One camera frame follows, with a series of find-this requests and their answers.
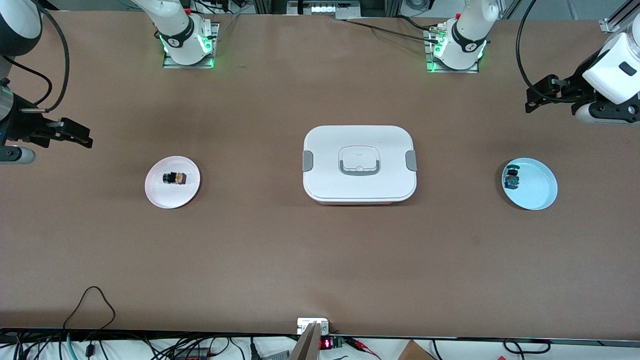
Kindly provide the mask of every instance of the red wire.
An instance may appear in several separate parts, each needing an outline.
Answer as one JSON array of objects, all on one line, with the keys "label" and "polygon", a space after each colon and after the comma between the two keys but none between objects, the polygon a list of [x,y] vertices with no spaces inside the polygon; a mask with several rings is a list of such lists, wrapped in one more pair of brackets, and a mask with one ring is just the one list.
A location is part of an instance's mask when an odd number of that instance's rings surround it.
[{"label": "red wire", "polygon": [[362,350],[362,351],[366,352],[367,354],[371,354],[371,355],[373,355],[373,356],[377,357],[377,358],[378,358],[378,360],[382,360],[382,359],[380,358],[380,356],[378,356],[375,352],[373,352],[373,350],[369,349],[369,347],[368,347],[367,345],[364,345],[363,343],[361,343],[361,342],[359,342],[359,341],[356,341],[356,346],[357,346],[358,348],[360,348],[360,350]]},{"label": "red wire", "polygon": [[380,358],[380,356],[378,356],[375,352],[373,352],[373,350],[371,350],[371,349],[369,349],[369,348],[365,348],[365,349],[363,349],[363,350],[364,350],[364,352],[366,352],[367,354],[371,354],[371,355],[373,355],[373,356],[377,357],[377,358],[378,358],[378,360],[382,360],[382,359]]}]

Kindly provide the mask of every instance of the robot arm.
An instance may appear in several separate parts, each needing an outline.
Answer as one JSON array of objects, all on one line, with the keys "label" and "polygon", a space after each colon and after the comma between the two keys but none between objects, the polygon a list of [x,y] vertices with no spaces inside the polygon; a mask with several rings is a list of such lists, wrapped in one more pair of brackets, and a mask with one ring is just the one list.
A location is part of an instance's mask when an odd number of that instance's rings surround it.
[{"label": "robot arm", "polygon": [[180,65],[193,65],[213,51],[211,20],[187,13],[179,0],[132,0],[149,15],[164,50]]},{"label": "robot arm", "polygon": [[481,56],[486,36],[498,14],[495,0],[465,0],[460,17],[442,25],[445,35],[439,39],[439,50],[434,56],[452,69],[469,69]]},{"label": "robot arm", "polygon": [[[28,53],[37,45],[41,34],[40,10],[34,2],[0,1],[1,56],[20,56]],[[22,140],[41,147],[49,147],[51,140],[75,142],[87,148],[92,147],[93,140],[89,137],[88,128],[67,118],[59,121],[45,118],[43,113],[48,110],[39,109],[36,104],[14,94],[8,85],[8,79],[0,79],[0,164],[28,164],[35,160],[33,150],[5,145],[8,140]]]},{"label": "robot arm", "polygon": [[[548,75],[535,89],[573,102],[572,113],[585,123],[640,124],[640,15],[609,37],[570,77]],[[527,89],[527,113],[555,102]]]}]

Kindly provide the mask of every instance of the plate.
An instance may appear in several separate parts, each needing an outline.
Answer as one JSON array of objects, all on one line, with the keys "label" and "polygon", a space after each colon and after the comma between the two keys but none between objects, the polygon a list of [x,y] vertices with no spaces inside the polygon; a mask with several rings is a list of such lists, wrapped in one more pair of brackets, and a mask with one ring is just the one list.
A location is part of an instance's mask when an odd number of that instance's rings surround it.
[{"label": "plate", "polygon": [[[518,170],[518,188],[504,187],[505,176],[510,165]],[[558,194],[558,183],[554,173],[536,159],[519,158],[510,161],[502,171],[502,189],[517,206],[528,210],[542,210],[554,203]]]},{"label": "plate", "polygon": [[[168,172],[187,175],[184,185],[165,184],[162,177]],[[149,201],[163,209],[175,209],[189,202],[200,187],[200,170],[196,164],[183,156],[170,156],[158,161],[147,174],[145,193]]]}]

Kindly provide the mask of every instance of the red digital display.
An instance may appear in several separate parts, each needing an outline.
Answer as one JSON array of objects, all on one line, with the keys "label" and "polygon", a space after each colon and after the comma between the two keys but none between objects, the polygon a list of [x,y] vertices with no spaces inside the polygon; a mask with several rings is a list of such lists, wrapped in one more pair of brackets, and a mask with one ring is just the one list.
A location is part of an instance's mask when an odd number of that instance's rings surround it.
[{"label": "red digital display", "polygon": [[333,348],[333,343],[332,343],[331,337],[321,339],[320,340],[320,344],[318,344],[318,345],[319,345],[318,348],[320,350],[329,350],[329,349]]}]

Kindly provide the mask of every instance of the white floor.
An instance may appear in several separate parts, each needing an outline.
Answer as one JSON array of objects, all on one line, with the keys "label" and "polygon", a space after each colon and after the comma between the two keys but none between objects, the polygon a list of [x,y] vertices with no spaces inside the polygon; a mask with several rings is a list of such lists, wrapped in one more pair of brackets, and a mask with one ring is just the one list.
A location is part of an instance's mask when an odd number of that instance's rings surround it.
[{"label": "white floor", "polygon": [[[397,339],[359,339],[371,350],[376,352],[382,360],[396,360],[408,340]],[[251,359],[249,338],[234,338],[244,351],[244,358]],[[175,340],[154,340],[153,345],[158,349],[164,349],[175,343]],[[433,346],[429,340],[417,340],[417,343],[437,359]],[[210,341],[203,343],[203,347],[209,346]],[[212,351],[217,353],[227,344],[226,338],[218,338],[212,344]],[[285,337],[255,338],[255,345],[261,357],[267,357],[286,350],[291,351],[296,342]],[[105,360],[100,347],[96,347],[92,360]],[[109,360],[149,360],[153,358],[151,350],[141,341],[114,340],[103,341]],[[449,341],[438,340],[438,350],[442,360],[497,360],[504,356],[507,360],[522,360],[520,356],[505,351],[500,342],[485,341]],[[72,343],[74,352],[80,360],[86,359],[84,351],[87,342]],[[544,345],[522,344],[524,350],[540,350]],[[0,359],[12,359],[15,347],[0,349]],[[356,351],[346,345],[342,348],[322,350],[319,360],[334,360],[347,356],[346,360],[376,360],[372,355]],[[58,355],[58,344],[48,345],[40,356],[41,360],[61,360]],[[215,357],[216,360],[242,360],[240,351],[230,345],[226,351]],[[638,360],[640,348],[604,347],[585,345],[552,345],[551,350],[542,355],[526,355],[525,360]],[[62,344],[62,360],[73,360],[65,343]]]}]

